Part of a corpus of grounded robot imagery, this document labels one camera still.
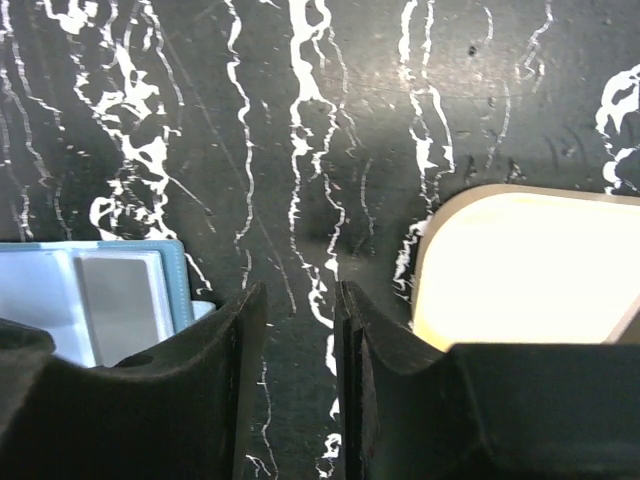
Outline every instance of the tabletop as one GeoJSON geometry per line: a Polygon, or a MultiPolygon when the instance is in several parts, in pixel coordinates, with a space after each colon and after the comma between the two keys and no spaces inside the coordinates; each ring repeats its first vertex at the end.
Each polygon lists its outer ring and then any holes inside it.
{"type": "Polygon", "coordinates": [[[331,478],[335,281],[408,322],[456,193],[638,193],[639,8],[0,0],[0,236],[179,239],[218,304],[265,282],[246,476],[331,478]]]}

